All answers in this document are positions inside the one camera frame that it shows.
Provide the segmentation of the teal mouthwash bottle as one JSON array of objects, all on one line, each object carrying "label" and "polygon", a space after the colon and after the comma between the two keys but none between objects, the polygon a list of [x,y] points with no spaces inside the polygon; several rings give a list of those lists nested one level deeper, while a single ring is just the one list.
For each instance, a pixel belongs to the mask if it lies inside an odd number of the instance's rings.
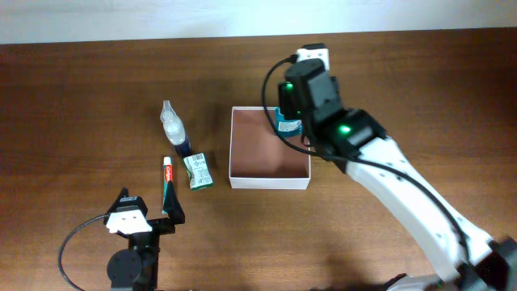
[{"label": "teal mouthwash bottle", "polygon": [[282,137],[295,137],[303,132],[301,120],[287,120],[285,115],[280,112],[280,108],[275,109],[275,128]]}]

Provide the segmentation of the green white soap packet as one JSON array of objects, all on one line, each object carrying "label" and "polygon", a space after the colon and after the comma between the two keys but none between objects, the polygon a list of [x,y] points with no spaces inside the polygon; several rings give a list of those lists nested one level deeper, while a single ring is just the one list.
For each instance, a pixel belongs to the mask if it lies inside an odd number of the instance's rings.
[{"label": "green white soap packet", "polygon": [[213,179],[204,153],[185,157],[183,164],[186,167],[189,186],[192,191],[209,188],[213,185]]}]

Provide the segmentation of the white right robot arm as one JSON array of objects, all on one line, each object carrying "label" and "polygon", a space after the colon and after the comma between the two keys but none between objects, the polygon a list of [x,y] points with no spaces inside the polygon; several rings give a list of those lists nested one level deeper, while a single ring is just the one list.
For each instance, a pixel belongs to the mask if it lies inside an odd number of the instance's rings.
[{"label": "white right robot arm", "polygon": [[336,78],[320,59],[290,56],[281,107],[301,121],[308,155],[369,190],[404,226],[433,267],[429,276],[395,276],[385,290],[514,290],[516,241],[494,240],[455,210],[410,164],[366,111],[345,108]]}]

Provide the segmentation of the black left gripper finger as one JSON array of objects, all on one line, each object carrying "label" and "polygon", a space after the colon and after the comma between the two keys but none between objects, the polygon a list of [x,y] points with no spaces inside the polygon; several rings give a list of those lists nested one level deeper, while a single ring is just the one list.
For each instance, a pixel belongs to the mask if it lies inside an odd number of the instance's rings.
[{"label": "black left gripper finger", "polygon": [[162,210],[168,215],[168,217],[175,225],[185,223],[185,213],[179,203],[179,199],[176,195],[172,180],[170,180],[165,186]]},{"label": "black left gripper finger", "polygon": [[122,188],[120,194],[116,197],[113,204],[108,208],[107,213],[114,213],[119,206],[120,200],[125,197],[128,197],[128,189]]}]

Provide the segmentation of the red green toothpaste tube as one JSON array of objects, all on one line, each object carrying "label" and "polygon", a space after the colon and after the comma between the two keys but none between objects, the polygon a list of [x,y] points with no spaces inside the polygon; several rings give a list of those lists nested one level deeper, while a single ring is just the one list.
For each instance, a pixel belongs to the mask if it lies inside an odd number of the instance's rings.
[{"label": "red green toothpaste tube", "polygon": [[174,205],[173,162],[171,157],[163,158],[163,198],[162,213],[171,214]]}]

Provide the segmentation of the pink cardboard box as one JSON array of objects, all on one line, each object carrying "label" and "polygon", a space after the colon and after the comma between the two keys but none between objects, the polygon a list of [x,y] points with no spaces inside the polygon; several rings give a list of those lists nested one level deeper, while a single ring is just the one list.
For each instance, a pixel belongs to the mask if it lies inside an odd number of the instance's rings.
[{"label": "pink cardboard box", "polygon": [[233,189],[305,190],[311,158],[286,146],[262,107],[233,107],[229,182]]}]

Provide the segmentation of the purple foaming soap pump bottle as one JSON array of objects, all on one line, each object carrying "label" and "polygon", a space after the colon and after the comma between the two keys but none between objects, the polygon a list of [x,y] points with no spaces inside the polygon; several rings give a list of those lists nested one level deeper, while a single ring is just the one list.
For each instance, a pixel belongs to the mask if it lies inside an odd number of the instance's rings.
[{"label": "purple foaming soap pump bottle", "polygon": [[172,108],[169,100],[164,100],[162,102],[160,120],[162,122],[165,135],[174,147],[177,155],[181,158],[191,156],[191,143],[188,138],[187,131],[183,122]]}]

